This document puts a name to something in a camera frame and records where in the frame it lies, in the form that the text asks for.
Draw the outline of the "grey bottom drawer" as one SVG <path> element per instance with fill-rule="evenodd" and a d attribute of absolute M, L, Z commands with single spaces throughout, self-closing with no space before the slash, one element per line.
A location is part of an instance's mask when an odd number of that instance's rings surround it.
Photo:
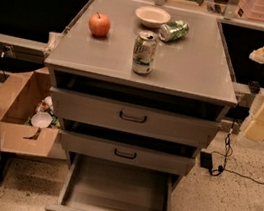
<path fill-rule="evenodd" d="M 57 204 L 45 211 L 170 211 L 177 177 L 77 155 Z"/>

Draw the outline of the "grey drawer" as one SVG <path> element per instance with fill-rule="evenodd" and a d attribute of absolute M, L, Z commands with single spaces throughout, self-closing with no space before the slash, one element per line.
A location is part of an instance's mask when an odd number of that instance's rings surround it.
<path fill-rule="evenodd" d="M 104 158 L 155 171 L 186 175 L 195 164 L 197 148 L 79 122 L 61 132 L 65 151 Z"/>
<path fill-rule="evenodd" d="M 57 204 L 45 211 L 170 211 L 177 177 L 77 155 Z"/>
<path fill-rule="evenodd" d="M 203 148 L 220 128 L 217 122 L 183 114 L 59 88 L 50 91 L 57 117 L 84 124 Z"/>

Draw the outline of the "grey drawer cabinet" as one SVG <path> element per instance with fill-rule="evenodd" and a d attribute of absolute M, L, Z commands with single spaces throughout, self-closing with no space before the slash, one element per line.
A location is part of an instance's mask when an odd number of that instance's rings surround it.
<path fill-rule="evenodd" d="M 236 97 L 215 17 L 171 8 L 174 20 L 189 24 L 179 40 L 158 42 L 153 70 L 136 74 L 132 57 L 143 26 L 138 0 L 94 0 L 48 56 L 51 88 L 109 98 L 183 114 L 220 125 Z M 90 32 L 94 13 L 109 17 L 106 37 Z"/>

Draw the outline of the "grey top drawer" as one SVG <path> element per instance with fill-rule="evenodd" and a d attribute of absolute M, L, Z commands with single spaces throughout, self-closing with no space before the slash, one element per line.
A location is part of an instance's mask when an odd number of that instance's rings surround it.
<path fill-rule="evenodd" d="M 220 128 L 217 122 L 183 114 L 59 88 L 50 91 L 57 117 L 84 124 L 203 148 Z"/>

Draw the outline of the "grey middle drawer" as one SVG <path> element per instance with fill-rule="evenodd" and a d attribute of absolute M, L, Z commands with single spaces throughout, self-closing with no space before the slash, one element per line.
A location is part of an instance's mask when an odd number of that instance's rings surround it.
<path fill-rule="evenodd" d="M 195 164 L 197 148 L 79 122 L 61 132 L 65 151 L 104 158 L 155 171 L 186 175 Z"/>

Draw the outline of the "black power adapter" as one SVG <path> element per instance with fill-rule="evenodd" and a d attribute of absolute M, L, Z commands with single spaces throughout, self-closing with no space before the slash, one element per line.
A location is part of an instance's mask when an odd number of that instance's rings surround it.
<path fill-rule="evenodd" d="M 207 170 L 211 170 L 213 167 L 213 159 L 212 154 L 209 152 L 201 152 L 200 155 L 200 164 L 202 168 L 206 168 Z"/>

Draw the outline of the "pink plastic container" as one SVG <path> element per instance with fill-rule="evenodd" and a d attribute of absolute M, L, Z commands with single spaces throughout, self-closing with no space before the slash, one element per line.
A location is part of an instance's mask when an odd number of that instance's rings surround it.
<path fill-rule="evenodd" d="M 264 0 L 240 0 L 237 14 L 243 19 L 264 22 Z"/>

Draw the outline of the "lying green soda can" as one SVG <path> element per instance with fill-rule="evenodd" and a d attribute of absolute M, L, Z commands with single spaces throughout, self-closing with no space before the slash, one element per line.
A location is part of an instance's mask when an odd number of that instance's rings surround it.
<path fill-rule="evenodd" d="M 159 38 L 164 42 L 175 41 L 186 36 L 188 32 L 189 24 L 186 21 L 170 21 L 160 26 Z"/>

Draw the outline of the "upright green soda can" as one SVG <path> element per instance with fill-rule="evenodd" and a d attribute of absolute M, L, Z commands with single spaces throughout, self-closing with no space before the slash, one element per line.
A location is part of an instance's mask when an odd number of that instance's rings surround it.
<path fill-rule="evenodd" d="M 150 30 L 141 31 L 136 39 L 132 57 L 132 70 L 140 75 L 151 72 L 154 54 L 156 53 L 157 39 Z"/>

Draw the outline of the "white bowl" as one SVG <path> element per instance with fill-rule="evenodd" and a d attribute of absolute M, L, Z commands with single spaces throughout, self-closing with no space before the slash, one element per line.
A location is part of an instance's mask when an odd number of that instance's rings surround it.
<path fill-rule="evenodd" d="M 135 14 L 142 25 L 148 28 L 159 28 L 163 24 L 169 22 L 170 14 L 164 9 L 152 6 L 139 7 Z"/>

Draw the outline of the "red apple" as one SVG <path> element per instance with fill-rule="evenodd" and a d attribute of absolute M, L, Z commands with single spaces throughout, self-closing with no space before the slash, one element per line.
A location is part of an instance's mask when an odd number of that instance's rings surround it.
<path fill-rule="evenodd" d="M 111 24 L 106 14 L 97 12 L 92 14 L 91 18 L 89 18 L 88 26 L 93 36 L 106 37 L 110 31 Z"/>

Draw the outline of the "white cup in box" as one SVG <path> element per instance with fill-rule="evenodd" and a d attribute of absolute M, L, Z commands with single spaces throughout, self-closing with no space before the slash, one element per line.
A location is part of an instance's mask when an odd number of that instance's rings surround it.
<path fill-rule="evenodd" d="M 39 112 L 31 118 L 30 123 L 32 124 L 32 126 L 36 126 L 38 128 L 47 128 L 51 124 L 52 119 L 53 118 L 50 114 L 45 112 Z"/>

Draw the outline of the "cardboard box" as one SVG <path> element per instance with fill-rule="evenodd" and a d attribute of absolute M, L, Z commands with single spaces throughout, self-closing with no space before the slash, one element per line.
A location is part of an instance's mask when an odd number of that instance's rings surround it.
<path fill-rule="evenodd" d="M 46 128 L 30 139 L 37 127 L 25 122 L 34 115 L 38 103 L 50 95 L 48 69 L 12 74 L 0 87 L 0 150 L 47 158 L 60 157 L 58 129 Z"/>

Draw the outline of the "black table leg foot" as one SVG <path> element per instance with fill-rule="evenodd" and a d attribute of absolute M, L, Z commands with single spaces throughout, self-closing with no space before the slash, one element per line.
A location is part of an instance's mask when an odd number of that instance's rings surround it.
<path fill-rule="evenodd" d="M 10 154 L 9 153 L 3 153 L 0 157 L 0 183 L 5 178 L 5 172 L 7 171 L 7 168 L 9 167 L 9 161 L 10 161 Z"/>

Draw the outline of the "black device on rail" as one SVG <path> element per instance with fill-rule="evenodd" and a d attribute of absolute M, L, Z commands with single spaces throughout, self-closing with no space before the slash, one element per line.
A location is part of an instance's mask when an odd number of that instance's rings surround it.
<path fill-rule="evenodd" d="M 259 82 L 249 81 L 247 85 L 248 85 L 250 92 L 253 93 L 254 95 L 257 95 L 258 92 L 260 91 L 260 83 Z"/>

